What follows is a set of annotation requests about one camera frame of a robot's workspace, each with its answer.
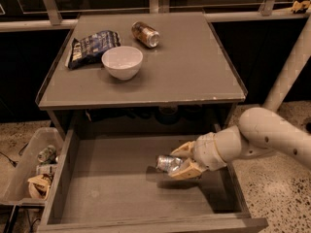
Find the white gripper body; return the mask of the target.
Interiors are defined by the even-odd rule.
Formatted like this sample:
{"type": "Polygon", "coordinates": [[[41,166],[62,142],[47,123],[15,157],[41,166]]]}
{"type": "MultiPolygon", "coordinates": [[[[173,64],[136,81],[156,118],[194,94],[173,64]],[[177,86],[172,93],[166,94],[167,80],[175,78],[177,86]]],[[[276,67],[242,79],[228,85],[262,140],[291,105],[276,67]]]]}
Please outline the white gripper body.
{"type": "Polygon", "coordinates": [[[193,159],[208,171],[217,171],[226,166],[218,152],[213,132],[201,135],[195,140],[193,159]]]}

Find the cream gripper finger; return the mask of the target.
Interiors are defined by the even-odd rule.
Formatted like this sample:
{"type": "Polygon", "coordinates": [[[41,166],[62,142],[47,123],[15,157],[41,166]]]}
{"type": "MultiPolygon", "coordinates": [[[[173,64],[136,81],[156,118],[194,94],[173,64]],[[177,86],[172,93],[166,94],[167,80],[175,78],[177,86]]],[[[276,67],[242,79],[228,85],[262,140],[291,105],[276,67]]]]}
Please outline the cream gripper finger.
{"type": "Polygon", "coordinates": [[[185,160],[180,167],[168,173],[168,176],[175,180],[188,180],[197,178],[207,170],[207,167],[194,161],[191,158],[185,160]]]}
{"type": "Polygon", "coordinates": [[[171,152],[172,156],[180,158],[193,157],[194,141],[186,142],[171,152]]]}

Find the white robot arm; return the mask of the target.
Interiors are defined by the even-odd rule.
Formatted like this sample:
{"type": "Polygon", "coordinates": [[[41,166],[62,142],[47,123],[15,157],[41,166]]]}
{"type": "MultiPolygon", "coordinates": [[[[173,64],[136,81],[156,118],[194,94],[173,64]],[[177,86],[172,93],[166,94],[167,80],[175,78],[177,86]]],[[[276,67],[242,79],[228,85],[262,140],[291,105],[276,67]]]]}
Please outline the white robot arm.
{"type": "Polygon", "coordinates": [[[236,125],[173,150],[168,176],[176,180],[196,178],[235,159],[258,158],[274,150],[310,168],[311,136],[276,114],[310,57],[310,42],[311,21],[307,21],[263,105],[246,110],[236,125]]]}

